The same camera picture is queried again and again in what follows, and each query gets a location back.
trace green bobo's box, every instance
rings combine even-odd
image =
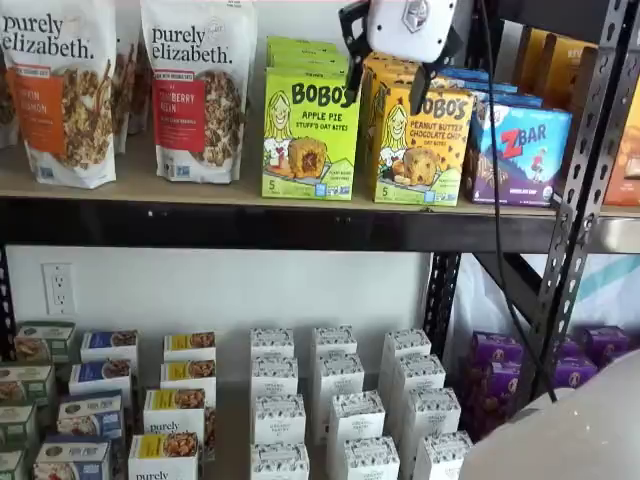
[[[262,195],[350,200],[359,105],[343,75],[268,68]]]

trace white granola bag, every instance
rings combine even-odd
[[[257,35],[253,3],[142,0],[142,29],[154,73],[158,175],[237,180]]]
[[[37,180],[80,188],[115,180],[113,0],[0,0],[0,41]]]

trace orange label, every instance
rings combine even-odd
[[[41,152],[63,154],[62,77],[50,75],[47,68],[21,66],[9,69],[7,81],[27,143]]]

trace white box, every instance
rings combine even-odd
[[[400,443],[402,478],[409,480],[421,438],[453,433],[460,422],[460,403],[451,388],[417,388],[409,392]]]
[[[382,404],[387,410],[391,404],[395,359],[410,353],[422,353],[424,355],[431,353],[431,342],[423,330],[397,330],[384,336],[380,375],[378,376],[378,392],[380,393],[380,398],[382,398]]]
[[[252,443],[304,443],[302,395],[256,397],[252,420]]]
[[[130,480],[197,480],[195,433],[134,435],[129,452]]]
[[[391,437],[346,440],[336,480],[396,480],[399,469]]]
[[[364,368],[355,353],[320,355],[313,382],[313,438],[324,443],[329,432],[329,412],[334,395],[362,392]]]
[[[308,480],[309,455],[304,443],[251,446],[250,480]]]
[[[251,405],[256,397],[297,393],[298,361],[295,358],[268,356],[251,361]]]
[[[345,440],[382,436],[384,407],[378,392],[349,393],[331,399],[327,436],[327,472],[337,478]]]
[[[215,360],[198,360],[163,363],[160,370],[160,388],[204,390],[205,407],[215,407],[216,362]]]
[[[443,433],[423,438],[418,446],[413,478],[458,480],[464,457],[472,446],[467,432]]]
[[[204,390],[147,390],[145,433],[193,432],[204,445]]]
[[[252,328],[249,332],[251,359],[269,355],[294,356],[293,329]]]
[[[80,363],[71,369],[69,393],[108,392],[120,390],[124,408],[131,408],[131,369],[128,360]]]
[[[129,360],[131,373],[138,373],[138,331],[85,333],[80,346],[82,363],[104,360]]]
[[[400,445],[404,419],[404,406],[407,404],[409,391],[418,387],[444,387],[445,371],[438,357],[410,353],[396,359],[393,387],[391,394],[391,408],[389,409],[389,431]]]
[[[214,332],[166,335],[164,337],[165,363],[215,359],[216,335]]]

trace electrical outlet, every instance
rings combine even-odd
[[[42,264],[47,313],[51,316],[69,317],[76,314],[71,267],[70,263]]]

